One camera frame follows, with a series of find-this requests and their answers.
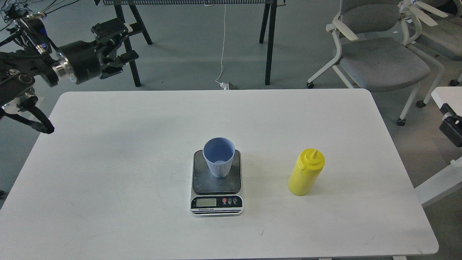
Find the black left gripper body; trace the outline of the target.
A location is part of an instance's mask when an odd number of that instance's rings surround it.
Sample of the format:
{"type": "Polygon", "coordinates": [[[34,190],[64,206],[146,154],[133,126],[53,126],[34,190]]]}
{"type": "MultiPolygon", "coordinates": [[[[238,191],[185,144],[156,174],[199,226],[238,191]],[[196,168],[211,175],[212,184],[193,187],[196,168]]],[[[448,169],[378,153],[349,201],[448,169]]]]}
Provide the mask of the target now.
{"type": "Polygon", "coordinates": [[[81,84],[102,73],[93,42],[76,41],[61,46],[57,56],[54,71],[59,80],[69,78],[74,84],[81,84]]]}

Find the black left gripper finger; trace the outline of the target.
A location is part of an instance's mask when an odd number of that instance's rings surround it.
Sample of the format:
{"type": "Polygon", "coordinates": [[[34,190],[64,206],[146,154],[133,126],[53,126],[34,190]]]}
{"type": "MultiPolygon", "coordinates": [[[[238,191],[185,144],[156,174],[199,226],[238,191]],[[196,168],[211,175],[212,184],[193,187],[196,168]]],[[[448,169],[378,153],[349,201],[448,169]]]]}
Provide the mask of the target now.
{"type": "Polygon", "coordinates": [[[128,51],[127,53],[120,56],[118,56],[115,51],[109,53],[109,55],[99,54],[101,69],[101,75],[99,76],[99,79],[106,79],[111,76],[120,74],[126,64],[130,63],[131,61],[135,61],[137,58],[139,58],[139,55],[134,50],[128,51]]]}
{"type": "Polygon", "coordinates": [[[97,23],[91,28],[98,45],[117,45],[137,33],[137,23],[123,23],[118,18],[97,23]]]}

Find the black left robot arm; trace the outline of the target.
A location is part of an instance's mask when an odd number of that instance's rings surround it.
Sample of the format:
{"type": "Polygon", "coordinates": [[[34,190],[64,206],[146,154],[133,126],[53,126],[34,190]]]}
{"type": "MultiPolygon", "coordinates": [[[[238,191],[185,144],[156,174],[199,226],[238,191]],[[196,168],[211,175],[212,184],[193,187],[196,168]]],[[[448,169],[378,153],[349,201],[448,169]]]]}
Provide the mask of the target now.
{"type": "Polygon", "coordinates": [[[81,84],[97,77],[106,79],[117,75],[126,64],[139,57],[133,50],[121,55],[117,55],[117,50],[129,36],[141,33],[142,26],[114,18],[91,28],[94,41],[76,41],[57,47],[47,35],[42,22],[44,17],[44,13],[37,13],[15,19],[10,36],[1,42],[2,46],[15,42],[21,49],[1,52],[0,102],[1,117],[51,134],[54,126],[36,105],[35,76],[41,76],[54,87],[65,79],[81,84]]]}

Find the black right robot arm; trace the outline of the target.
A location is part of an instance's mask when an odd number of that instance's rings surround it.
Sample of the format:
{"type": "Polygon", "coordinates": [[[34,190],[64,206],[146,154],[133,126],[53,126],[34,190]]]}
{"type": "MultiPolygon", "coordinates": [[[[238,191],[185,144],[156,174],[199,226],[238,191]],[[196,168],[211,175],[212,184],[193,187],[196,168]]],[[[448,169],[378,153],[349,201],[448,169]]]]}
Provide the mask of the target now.
{"type": "Polygon", "coordinates": [[[446,117],[439,127],[440,131],[456,146],[462,146],[462,117],[457,115],[451,106],[443,103],[440,112],[446,117]]]}

